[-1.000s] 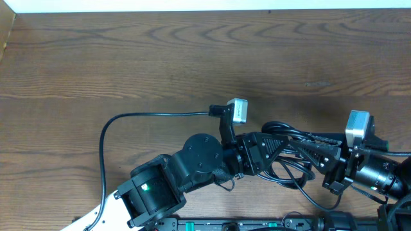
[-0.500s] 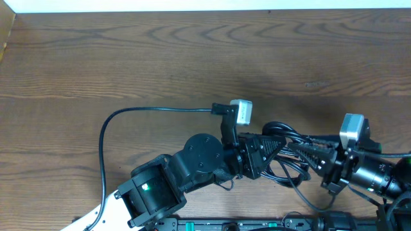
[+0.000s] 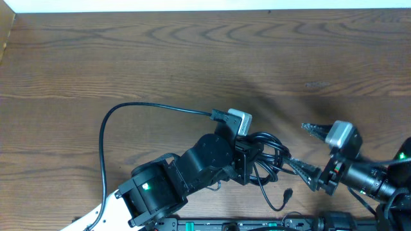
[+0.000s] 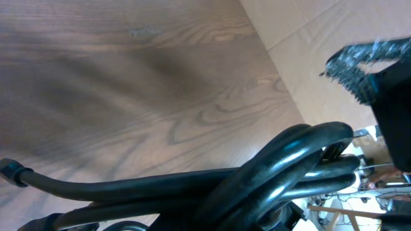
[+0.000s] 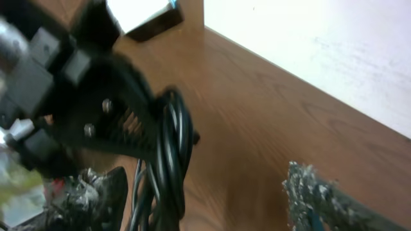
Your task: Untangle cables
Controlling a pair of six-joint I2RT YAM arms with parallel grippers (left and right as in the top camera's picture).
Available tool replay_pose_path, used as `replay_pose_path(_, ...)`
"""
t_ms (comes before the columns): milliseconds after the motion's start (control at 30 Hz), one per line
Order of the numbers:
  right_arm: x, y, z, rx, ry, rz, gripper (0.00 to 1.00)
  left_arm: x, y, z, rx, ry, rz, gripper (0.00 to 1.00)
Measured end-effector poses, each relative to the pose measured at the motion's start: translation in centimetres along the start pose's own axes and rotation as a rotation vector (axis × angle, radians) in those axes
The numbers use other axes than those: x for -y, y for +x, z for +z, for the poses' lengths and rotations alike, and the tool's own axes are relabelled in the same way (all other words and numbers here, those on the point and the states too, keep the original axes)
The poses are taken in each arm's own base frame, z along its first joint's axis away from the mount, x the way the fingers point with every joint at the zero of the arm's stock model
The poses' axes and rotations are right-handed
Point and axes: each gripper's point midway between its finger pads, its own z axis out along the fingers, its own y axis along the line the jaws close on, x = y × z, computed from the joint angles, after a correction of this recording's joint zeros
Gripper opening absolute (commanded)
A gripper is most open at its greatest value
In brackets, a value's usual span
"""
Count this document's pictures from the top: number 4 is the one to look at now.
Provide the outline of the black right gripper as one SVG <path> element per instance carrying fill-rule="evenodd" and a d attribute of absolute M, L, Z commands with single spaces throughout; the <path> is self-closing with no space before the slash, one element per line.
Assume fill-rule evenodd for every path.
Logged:
<path fill-rule="evenodd" d="M 410 38 L 344 46 L 322 73 L 371 105 L 392 161 L 410 171 Z"/>

